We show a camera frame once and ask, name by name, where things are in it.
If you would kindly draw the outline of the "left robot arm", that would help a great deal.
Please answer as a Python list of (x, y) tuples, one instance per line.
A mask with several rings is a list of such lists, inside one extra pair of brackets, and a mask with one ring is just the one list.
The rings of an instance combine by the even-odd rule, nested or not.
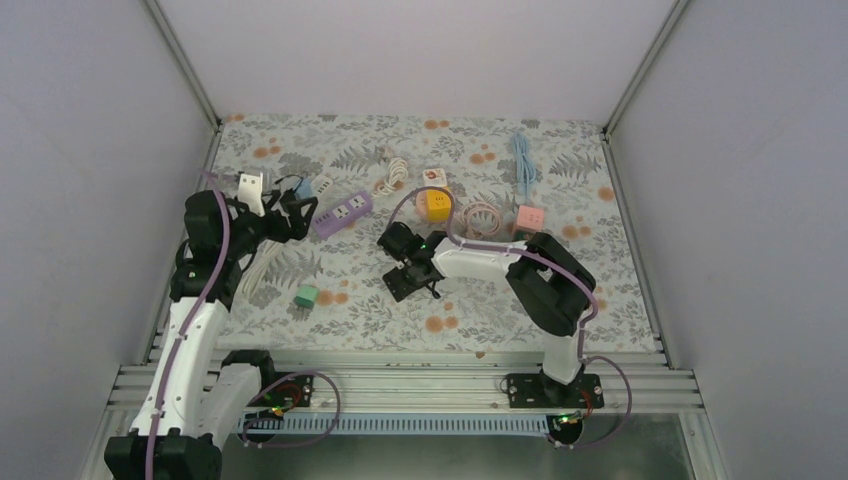
[(262, 215), (215, 190), (186, 200), (188, 237), (170, 280), (161, 358), (128, 433), (111, 437), (105, 447), (114, 478), (219, 478), (223, 447), (242, 411), (276, 396), (279, 380), (265, 350), (229, 353), (214, 386), (204, 385), (242, 279), (242, 259), (265, 241), (304, 239), (319, 201), (275, 191), (260, 205)]

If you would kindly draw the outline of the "pink cube socket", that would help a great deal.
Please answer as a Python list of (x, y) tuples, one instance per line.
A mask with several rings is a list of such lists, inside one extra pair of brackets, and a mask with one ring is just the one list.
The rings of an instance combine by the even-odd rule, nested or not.
[(520, 205), (513, 223), (512, 234), (517, 229), (540, 232), (544, 228), (545, 212), (541, 208)]

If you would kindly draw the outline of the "dark green cube socket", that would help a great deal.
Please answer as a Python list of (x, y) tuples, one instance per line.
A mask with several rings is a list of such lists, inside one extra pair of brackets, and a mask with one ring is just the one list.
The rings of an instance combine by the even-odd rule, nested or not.
[(534, 231), (517, 229), (512, 234), (513, 241), (527, 241), (533, 237)]

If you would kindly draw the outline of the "floral table mat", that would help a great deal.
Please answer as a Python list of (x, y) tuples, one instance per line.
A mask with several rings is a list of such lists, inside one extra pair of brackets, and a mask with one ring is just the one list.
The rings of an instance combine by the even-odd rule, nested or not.
[[(359, 191), (374, 192), (389, 161), (403, 158), (408, 176), (376, 197), (373, 210), (324, 240), (310, 234), (256, 260), (261, 276), (244, 282), (217, 340), (221, 349), (374, 351), (538, 351), (543, 334), (509, 288), (451, 278), (440, 299), (419, 291), (395, 301), (382, 276), (394, 265), (377, 241), (390, 219), (419, 235), (407, 192), (427, 168), (445, 170), (460, 205), (484, 202), (500, 214), (477, 214), (476, 230), (508, 241), (520, 205), (512, 149), (515, 133), (529, 143), (536, 168), (530, 205), (545, 212), (543, 231), (596, 280), (599, 313), (586, 327), (590, 352), (648, 352), (654, 332), (626, 238), (602, 146), (587, 121), (354, 115), (235, 114), (225, 120), (214, 163), (220, 186), (235, 191), (238, 173), (264, 171), (278, 180), (324, 174), (333, 187), (321, 208)], [(312, 309), (294, 297), (301, 285), (320, 290)]]

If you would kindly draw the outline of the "black power adapter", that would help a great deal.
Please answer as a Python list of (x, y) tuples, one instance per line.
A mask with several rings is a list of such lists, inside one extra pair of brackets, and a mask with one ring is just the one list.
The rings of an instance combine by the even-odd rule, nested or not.
[(304, 185), (306, 177), (302, 174), (287, 174), (276, 180), (270, 192), (269, 202), (271, 205), (283, 205), (295, 200), (300, 200), (298, 191)]

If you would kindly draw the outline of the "light green cube socket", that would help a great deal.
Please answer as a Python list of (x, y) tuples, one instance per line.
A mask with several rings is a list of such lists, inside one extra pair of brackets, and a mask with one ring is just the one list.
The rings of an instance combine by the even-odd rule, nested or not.
[(320, 290), (312, 285), (301, 285), (294, 297), (294, 303), (305, 309), (312, 309), (317, 301)]

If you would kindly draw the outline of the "aluminium rail base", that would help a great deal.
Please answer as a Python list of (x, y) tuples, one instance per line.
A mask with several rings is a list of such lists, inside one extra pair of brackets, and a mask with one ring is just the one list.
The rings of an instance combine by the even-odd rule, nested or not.
[[(539, 371), (539, 352), (392, 352), (274, 350), (282, 372), (316, 370), (310, 409), (331, 413), (340, 391), (345, 413), (501, 414), (509, 412), (505, 376)], [(613, 353), (587, 372), (600, 378), (605, 405), (596, 414), (701, 413), (695, 375), (672, 370), (660, 353)]]

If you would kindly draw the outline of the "white power strip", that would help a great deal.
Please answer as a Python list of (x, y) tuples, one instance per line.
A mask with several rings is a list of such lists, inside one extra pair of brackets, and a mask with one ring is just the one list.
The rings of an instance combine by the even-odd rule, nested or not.
[(334, 185), (334, 181), (330, 177), (328, 177), (327, 175), (324, 175), (324, 174), (317, 175), (310, 182), (310, 188), (311, 188), (312, 194), (316, 198), (321, 198), (323, 195), (328, 193), (330, 191), (330, 189), (333, 187), (333, 185)]

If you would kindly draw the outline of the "pink round power socket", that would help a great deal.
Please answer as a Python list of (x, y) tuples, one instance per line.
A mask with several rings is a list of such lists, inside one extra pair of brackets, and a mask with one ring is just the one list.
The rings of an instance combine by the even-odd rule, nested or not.
[(418, 192), (415, 196), (415, 211), (419, 218), (427, 219), (427, 195), (424, 191)]

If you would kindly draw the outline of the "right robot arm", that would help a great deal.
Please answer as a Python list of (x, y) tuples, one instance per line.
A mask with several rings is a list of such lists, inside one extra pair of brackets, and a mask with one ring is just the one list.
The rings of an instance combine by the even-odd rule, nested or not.
[(449, 278), (489, 281), (509, 288), (542, 331), (543, 361), (537, 373), (511, 373), (501, 389), (513, 409), (585, 409), (605, 405), (603, 388), (581, 361), (581, 320), (592, 310), (594, 277), (552, 236), (536, 233), (507, 243), (453, 239), (437, 230), (428, 237), (393, 222), (377, 241), (397, 265), (384, 274), (392, 297), (434, 291)]

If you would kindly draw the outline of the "blue cube socket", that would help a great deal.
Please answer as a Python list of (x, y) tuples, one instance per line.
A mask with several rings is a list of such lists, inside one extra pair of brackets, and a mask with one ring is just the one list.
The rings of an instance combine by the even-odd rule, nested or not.
[(311, 198), (313, 196), (311, 181), (309, 179), (300, 180), (294, 189), (294, 196), (297, 200)]

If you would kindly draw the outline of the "white cube socket with sticker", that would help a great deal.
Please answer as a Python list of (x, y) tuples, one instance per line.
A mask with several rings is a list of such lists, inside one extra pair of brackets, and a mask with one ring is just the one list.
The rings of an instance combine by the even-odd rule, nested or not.
[(422, 171), (423, 183), (427, 187), (446, 188), (448, 186), (445, 170), (431, 168)]

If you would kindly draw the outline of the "yellow cube socket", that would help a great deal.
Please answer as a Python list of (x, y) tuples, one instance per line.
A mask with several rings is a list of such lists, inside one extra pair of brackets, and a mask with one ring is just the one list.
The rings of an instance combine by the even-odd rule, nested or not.
[(442, 190), (428, 189), (425, 193), (426, 220), (429, 223), (445, 222), (450, 217), (453, 203), (451, 195)]

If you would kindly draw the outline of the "purple power strip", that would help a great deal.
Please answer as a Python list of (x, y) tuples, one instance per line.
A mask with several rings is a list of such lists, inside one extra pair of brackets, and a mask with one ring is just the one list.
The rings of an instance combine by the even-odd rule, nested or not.
[(359, 191), (319, 213), (312, 220), (312, 227), (321, 239), (327, 240), (372, 210), (372, 196)]

